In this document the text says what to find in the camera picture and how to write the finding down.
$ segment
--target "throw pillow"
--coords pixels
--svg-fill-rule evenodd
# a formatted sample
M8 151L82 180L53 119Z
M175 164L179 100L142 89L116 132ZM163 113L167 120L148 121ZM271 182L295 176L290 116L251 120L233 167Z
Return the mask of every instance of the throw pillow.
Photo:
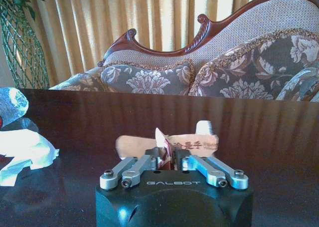
M275 31L206 63L189 95L276 99L292 77L318 61L318 34L300 28Z
M187 95L194 77L190 59L164 67L117 61L101 73L101 80L110 92L144 94Z

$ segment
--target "dark wooden table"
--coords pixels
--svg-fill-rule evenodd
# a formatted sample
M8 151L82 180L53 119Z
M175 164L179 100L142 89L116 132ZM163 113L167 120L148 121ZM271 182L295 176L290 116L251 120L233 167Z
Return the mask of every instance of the dark wooden table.
M26 117L60 156L0 187L0 226L95 226L95 186L119 162L120 135L193 133L211 120L216 155L255 189L253 226L319 225L319 104L264 100L23 90ZM9 158L0 158L3 166Z

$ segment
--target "curtain fold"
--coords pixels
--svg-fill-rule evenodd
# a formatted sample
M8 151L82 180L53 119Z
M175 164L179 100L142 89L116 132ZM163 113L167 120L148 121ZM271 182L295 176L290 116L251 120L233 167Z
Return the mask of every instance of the curtain fold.
M28 19L42 43L53 86L94 68L108 47L130 28L137 30L140 44L172 51L192 41L200 27L199 14L223 20L249 1L32 0L36 20Z

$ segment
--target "screw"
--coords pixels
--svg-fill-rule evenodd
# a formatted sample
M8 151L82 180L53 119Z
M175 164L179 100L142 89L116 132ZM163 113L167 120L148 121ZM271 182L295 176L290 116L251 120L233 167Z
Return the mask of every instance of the screw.
M128 189L131 187L132 181L130 179L124 179L121 181L121 185L123 186L124 189Z
M235 170L235 176L237 177L244 177L245 172L242 170Z
M221 187L221 188L226 187L227 184L228 184L228 182L225 179L221 179L221 180L218 181L218 186Z
M114 172L113 172L113 170L105 170L104 171L104 175L106 176L106 177L112 177L113 176L113 174L114 174Z

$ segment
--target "potted plant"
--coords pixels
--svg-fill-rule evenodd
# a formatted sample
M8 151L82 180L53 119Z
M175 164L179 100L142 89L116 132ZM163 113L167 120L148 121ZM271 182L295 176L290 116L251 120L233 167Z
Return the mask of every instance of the potted plant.
M16 88L49 87L44 54L25 16L35 19L30 0L0 0L3 49Z

